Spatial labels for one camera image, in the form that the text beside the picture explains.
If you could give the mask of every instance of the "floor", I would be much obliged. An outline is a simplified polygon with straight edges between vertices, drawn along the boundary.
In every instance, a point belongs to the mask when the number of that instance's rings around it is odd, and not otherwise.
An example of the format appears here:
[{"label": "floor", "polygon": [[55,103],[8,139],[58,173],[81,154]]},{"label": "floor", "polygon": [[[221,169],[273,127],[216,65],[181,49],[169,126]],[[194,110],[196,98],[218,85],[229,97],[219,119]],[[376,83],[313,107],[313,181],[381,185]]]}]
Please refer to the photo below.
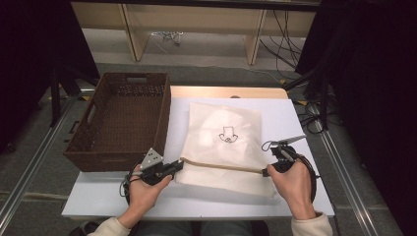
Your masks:
[{"label": "floor", "polygon": [[[293,73],[291,66],[276,60],[263,46],[259,48],[256,64],[249,66],[242,35],[183,33],[178,44],[156,33],[150,37],[141,61],[133,62],[123,31],[84,29],[84,33],[100,73],[136,67],[160,70],[163,66],[189,70],[194,68],[196,71],[212,69],[217,73],[213,75],[233,70],[235,75],[242,76],[242,80],[246,80],[245,77],[248,77],[248,80],[263,78],[260,80],[267,81],[266,87],[278,87],[283,83],[284,77],[298,76]],[[280,38],[264,36],[262,40],[267,47],[276,51],[277,45],[272,40],[279,42]],[[302,48],[303,38],[292,38],[292,40],[297,47]],[[287,61],[296,63],[288,51],[282,51],[280,55]],[[303,88],[301,86],[293,89],[289,97],[302,100]],[[85,94],[91,94],[91,91],[85,91]],[[67,120],[79,119],[86,106],[87,103],[84,101],[74,102]],[[294,106],[297,113],[305,113],[305,106]],[[314,106],[309,109],[315,112]],[[5,151],[0,155],[1,207],[5,205],[16,186],[22,184],[23,173],[26,173],[32,157],[37,155],[37,148],[48,135],[46,121],[50,117],[49,110],[50,99],[47,93],[41,100],[39,109],[33,112],[31,122],[26,124],[21,135],[14,140],[16,150]],[[305,127],[305,133],[308,135],[310,149],[335,211],[335,217],[330,219],[333,234],[401,235],[384,199],[366,169],[361,167],[360,157],[337,116],[328,119],[330,121],[328,132],[316,135],[310,133],[308,129],[320,129],[320,123],[314,123]],[[47,149],[46,157],[39,163],[36,175],[28,183],[29,188],[25,197],[11,213],[13,217],[8,219],[9,225],[5,232],[0,232],[0,235],[3,233],[4,235],[67,235],[71,229],[80,224],[79,221],[61,216],[65,200],[78,174],[72,163],[62,157],[62,151],[71,138],[72,126],[73,122],[66,122],[61,130],[57,131],[53,145]],[[288,218],[268,220],[267,224],[270,235],[291,234]]]}]

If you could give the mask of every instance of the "person's left hand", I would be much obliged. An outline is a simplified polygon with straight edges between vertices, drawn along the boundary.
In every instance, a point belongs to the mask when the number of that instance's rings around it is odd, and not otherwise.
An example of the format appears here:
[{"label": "person's left hand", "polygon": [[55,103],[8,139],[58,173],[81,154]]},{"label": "person's left hand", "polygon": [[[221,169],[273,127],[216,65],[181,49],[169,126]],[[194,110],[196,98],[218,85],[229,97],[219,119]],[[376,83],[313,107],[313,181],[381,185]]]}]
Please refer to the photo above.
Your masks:
[{"label": "person's left hand", "polygon": [[128,209],[118,218],[119,222],[126,228],[132,228],[141,220],[142,216],[156,203],[160,192],[168,186],[172,176],[168,175],[159,183],[151,186],[138,176],[132,176],[129,186],[130,204]]}]

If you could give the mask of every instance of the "white table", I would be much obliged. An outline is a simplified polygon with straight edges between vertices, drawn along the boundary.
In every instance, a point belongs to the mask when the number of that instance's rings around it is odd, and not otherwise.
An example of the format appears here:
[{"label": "white table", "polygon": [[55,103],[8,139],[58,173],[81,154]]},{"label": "white table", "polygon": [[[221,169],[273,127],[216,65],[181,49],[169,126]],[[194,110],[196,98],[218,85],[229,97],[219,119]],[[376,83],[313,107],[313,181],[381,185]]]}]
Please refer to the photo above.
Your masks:
[{"label": "white table", "polygon": [[[278,141],[303,134],[289,99],[172,97],[164,162],[172,162],[181,154],[186,138],[188,108],[191,101],[261,110],[263,142]],[[311,161],[319,174],[307,141],[300,140],[293,143],[293,147]],[[270,151],[264,154],[270,163],[276,162]],[[125,199],[119,196],[120,183],[125,174],[125,172],[81,172],[62,215],[74,219],[120,215],[127,207]],[[334,215],[321,179],[318,179],[314,206],[329,216]],[[144,216],[144,219],[265,219],[282,216],[291,216],[291,212],[280,196],[265,198],[182,185],[172,181],[159,196],[156,206]]]}]

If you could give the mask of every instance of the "white cloth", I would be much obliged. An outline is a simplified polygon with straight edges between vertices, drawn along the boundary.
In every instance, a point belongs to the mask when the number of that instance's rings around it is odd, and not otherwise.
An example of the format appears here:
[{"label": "white cloth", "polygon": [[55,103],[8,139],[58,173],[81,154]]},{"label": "white cloth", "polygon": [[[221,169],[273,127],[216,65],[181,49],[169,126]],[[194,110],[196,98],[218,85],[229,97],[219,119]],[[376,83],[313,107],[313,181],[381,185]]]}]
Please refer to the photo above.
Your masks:
[{"label": "white cloth", "polygon": [[[216,165],[264,169],[261,150],[261,112],[230,106],[190,103],[187,138],[181,156]],[[184,163],[178,183],[273,197],[270,178],[262,174],[207,168]]]}]

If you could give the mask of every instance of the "sleeve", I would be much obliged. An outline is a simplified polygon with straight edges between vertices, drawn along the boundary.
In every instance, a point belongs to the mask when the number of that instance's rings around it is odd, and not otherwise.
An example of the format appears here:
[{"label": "sleeve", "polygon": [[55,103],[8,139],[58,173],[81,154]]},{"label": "sleeve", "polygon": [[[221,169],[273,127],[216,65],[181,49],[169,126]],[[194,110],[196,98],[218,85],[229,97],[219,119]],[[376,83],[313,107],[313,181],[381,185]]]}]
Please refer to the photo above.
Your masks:
[{"label": "sleeve", "polygon": [[291,229],[294,236],[318,236],[333,234],[330,223],[328,222],[328,216],[324,213],[319,213],[320,216],[308,219],[297,220],[292,219]]},{"label": "sleeve", "polygon": [[130,229],[125,228],[116,217],[111,217],[102,222],[89,236],[127,236],[129,233]]}]

